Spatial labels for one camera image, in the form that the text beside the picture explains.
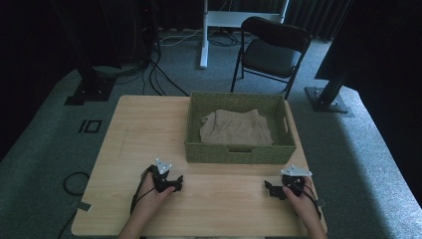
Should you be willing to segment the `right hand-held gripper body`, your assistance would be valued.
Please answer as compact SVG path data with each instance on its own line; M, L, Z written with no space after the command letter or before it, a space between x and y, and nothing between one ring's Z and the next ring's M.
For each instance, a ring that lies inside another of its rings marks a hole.
M281 170L282 183L287 186L295 196L300 196L304 191L304 178L312 176L313 173L307 169L292 164L290 167Z

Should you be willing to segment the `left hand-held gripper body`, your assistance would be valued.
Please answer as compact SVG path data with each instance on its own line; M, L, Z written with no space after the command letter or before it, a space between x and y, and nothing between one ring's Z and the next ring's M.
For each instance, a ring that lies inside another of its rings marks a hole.
M155 160L155 164L152 164L147 170L152 173L152 180L155 189L158 192L163 192L170 187L170 182L167 180L171 163L167 163L159 158Z

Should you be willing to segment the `green woven basket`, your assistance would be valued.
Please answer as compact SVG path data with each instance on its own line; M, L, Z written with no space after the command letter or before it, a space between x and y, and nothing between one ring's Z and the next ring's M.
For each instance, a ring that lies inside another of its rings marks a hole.
M273 143L230 145L202 142L202 120L217 110L235 113L257 110L267 120ZM285 164L297 149L291 120L287 102L281 95L193 92L187 116L186 160L201 163Z

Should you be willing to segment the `khaki pants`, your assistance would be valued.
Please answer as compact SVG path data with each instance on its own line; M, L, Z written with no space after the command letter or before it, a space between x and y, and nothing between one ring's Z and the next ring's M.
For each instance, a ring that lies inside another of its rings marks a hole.
M272 145L267 119L257 110L236 113L217 110L203 117L200 128L202 143Z

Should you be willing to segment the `person's left hand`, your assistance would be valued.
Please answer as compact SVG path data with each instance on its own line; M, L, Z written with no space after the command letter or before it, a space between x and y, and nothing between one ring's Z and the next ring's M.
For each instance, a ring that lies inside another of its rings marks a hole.
M155 189L152 173L148 172L139 189L137 202L135 208L148 208L154 212L160 207L165 199L172 193L173 188L169 187L163 192L158 192Z

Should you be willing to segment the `person's right hand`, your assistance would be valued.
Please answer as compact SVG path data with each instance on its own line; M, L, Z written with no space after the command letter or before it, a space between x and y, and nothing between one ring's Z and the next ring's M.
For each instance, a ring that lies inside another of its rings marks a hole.
M283 190L293 205L299 217L303 220L315 220L319 222L319 215L314 200L312 199L312 181L308 177L303 178L305 183L304 192L300 196L296 196L289 187L284 186Z

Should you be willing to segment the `black stand with flat base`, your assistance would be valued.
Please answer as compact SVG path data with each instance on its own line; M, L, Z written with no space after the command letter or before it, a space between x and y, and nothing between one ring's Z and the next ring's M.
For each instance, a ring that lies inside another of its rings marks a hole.
M349 28L348 12L354 0L344 10L344 15L339 22L339 29L331 42L317 72L317 80L327 80L323 88L306 87L305 91L315 112L340 113L351 115L350 109L345 105L339 95L340 89L347 80L353 52L348 50L347 34Z

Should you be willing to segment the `black stand with square base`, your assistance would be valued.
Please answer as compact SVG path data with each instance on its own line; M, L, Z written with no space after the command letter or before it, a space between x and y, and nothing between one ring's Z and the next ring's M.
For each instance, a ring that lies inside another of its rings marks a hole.
M115 78L102 77L94 66L118 67L103 0L63 0L73 60L82 77L67 105L106 102Z

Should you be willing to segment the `black folding chair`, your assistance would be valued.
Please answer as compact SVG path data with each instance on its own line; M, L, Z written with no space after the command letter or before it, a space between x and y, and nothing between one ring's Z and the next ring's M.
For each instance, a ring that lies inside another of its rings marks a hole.
M241 78L250 73L285 83L286 100L311 41L305 29L258 16L247 18L241 25L241 47L230 92L234 92L241 71Z

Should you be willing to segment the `dark curtain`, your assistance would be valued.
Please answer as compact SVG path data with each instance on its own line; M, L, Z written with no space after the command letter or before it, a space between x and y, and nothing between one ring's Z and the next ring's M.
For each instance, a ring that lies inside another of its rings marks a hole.
M354 0L289 0L285 23L331 41Z

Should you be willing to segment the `white desk frame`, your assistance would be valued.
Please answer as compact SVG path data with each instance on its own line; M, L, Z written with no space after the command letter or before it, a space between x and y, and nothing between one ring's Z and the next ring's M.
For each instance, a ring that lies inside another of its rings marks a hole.
M206 69L208 66L209 27L240 28L243 21L252 16L259 16L267 20L283 23L286 18L290 0L281 0L281 10L278 13L212 11L208 9L208 2L209 0L203 0L203 36L199 61L199 67L201 69Z

